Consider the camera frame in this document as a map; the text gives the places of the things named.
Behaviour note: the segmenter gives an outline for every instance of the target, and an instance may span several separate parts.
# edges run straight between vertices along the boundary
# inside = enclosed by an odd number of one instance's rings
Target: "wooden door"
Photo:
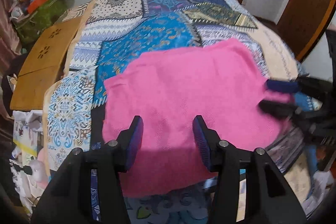
[[[299,61],[309,54],[323,34],[335,11],[335,1],[288,1],[277,28]]]

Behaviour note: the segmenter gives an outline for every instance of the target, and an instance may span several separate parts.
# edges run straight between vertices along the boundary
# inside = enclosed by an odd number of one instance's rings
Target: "pink towel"
[[[107,79],[104,141],[116,139],[135,115],[144,124],[134,165],[120,173],[123,194],[165,194],[216,175],[204,167],[195,145],[196,115],[238,148],[273,142],[280,123],[257,104],[265,97],[289,97],[266,91],[265,81],[250,51],[234,38],[205,48],[143,53],[124,73]]]

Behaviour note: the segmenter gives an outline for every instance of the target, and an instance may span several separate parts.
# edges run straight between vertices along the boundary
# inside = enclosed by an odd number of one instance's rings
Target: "bed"
[[[143,52],[206,47],[233,37],[251,52],[261,75],[290,80],[303,73],[280,37],[237,0],[93,0],[68,12],[63,21],[76,16],[82,16],[82,27],[68,49],[65,77],[44,98],[45,165],[50,177],[73,148],[87,151],[104,143],[103,81],[122,73]],[[149,32],[151,39],[146,38]],[[295,99],[305,109],[314,107],[305,95],[297,94]],[[266,149],[304,204],[312,178],[302,153],[301,132],[289,126]],[[93,170],[91,204],[93,218],[99,220],[96,175]],[[132,223],[206,223],[209,197],[204,193],[210,193],[215,182],[214,178],[163,195],[125,198],[130,219]],[[237,220],[244,218],[245,195],[242,171]]]

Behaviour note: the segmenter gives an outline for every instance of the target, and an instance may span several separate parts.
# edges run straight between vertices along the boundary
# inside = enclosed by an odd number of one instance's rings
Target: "blue gripper pad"
[[[199,124],[196,117],[193,120],[193,132],[194,132],[195,142],[201,153],[202,162],[205,165],[205,167],[210,171],[210,148],[205,139],[204,132],[201,129],[201,125]]]
[[[282,93],[297,93],[301,89],[297,82],[287,82],[278,80],[266,80],[266,87],[269,90],[282,92]]]
[[[126,170],[129,170],[135,161],[135,156],[140,148],[140,143],[142,139],[143,132],[143,120],[139,117],[137,120],[133,119],[133,122],[129,130],[134,130],[131,137],[131,141],[126,149]]]

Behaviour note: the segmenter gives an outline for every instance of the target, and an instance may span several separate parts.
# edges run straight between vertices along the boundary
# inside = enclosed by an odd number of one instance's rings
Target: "bed sheet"
[[[236,0],[94,0],[82,15],[86,24],[69,47],[64,69],[66,77],[48,90],[44,100],[46,165],[51,174],[73,148],[81,147],[86,151],[100,147],[103,142],[100,125],[106,100],[102,83],[122,73],[142,52],[206,47],[234,37],[251,51],[265,77],[289,80],[301,70],[280,37]],[[296,159],[292,158],[287,167]],[[310,178],[304,156],[300,159],[291,167],[286,179],[302,202],[310,190]],[[94,194],[92,204],[96,204],[93,215],[99,218],[94,185],[91,191]],[[149,212],[150,206],[140,207],[134,209],[135,212],[152,215],[155,219],[155,209]],[[181,213],[171,217],[174,216],[176,221],[181,220]],[[201,216],[187,217],[203,219]],[[134,221],[139,219],[149,221],[136,213]]]

